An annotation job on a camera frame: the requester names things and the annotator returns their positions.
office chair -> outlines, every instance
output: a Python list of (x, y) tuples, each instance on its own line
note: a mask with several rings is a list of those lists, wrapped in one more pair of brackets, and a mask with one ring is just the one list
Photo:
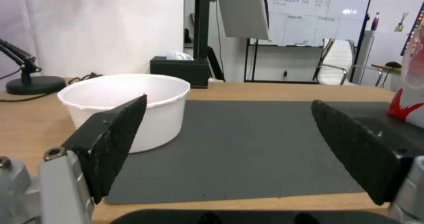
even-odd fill
[(315, 69), (312, 80), (323, 85), (356, 85), (346, 81), (348, 74), (354, 67), (375, 70), (379, 73), (375, 86), (378, 86), (383, 72), (374, 67), (354, 65), (354, 43), (350, 40), (323, 39), (324, 49), (320, 61)]

white bowl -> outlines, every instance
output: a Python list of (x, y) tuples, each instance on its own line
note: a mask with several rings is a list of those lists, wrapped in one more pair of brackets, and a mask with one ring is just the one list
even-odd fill
[(102, 76), (74, 83), (58, 93), (78, 129), (92, 114), (115, 108), (147, 94), (147, 109), (130, 153), (150, 150), (172, 140), (181, 130), (190, 84), (152, 75)]

red and white object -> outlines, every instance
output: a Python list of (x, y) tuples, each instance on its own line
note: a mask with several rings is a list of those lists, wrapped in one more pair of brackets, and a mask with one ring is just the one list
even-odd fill
[(147, 94), (147, 109), (130, 153), (159, 147), (181, 130), (190, 84), (182, 79), (152, 75), (102, 76), (76, 82), (58, 93), (76, 128), (92, 114), (107, 111)]
[(410, 40), (402, 63), (402, 86), (389, 114), (424, 128), (424, 24)]

lamp base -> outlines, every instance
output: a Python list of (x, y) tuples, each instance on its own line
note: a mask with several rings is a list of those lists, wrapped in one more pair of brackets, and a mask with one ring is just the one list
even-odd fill
[(31, 77), (31, 83), (24, 84), (22, 79), (6, 83), (6, 91), (15, 95), (47, 94), (62, 90), (66, 83), (63, 78), (53, 76)]

gray mat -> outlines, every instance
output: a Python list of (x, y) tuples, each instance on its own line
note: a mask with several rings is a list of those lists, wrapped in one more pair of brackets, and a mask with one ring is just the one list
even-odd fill
[[(386, 119), (388, 103), (332, 103)], [(112, 204), (362, 192), (321, 137), (310, 102), (187, 101), (181, 133), (131, 154)]]

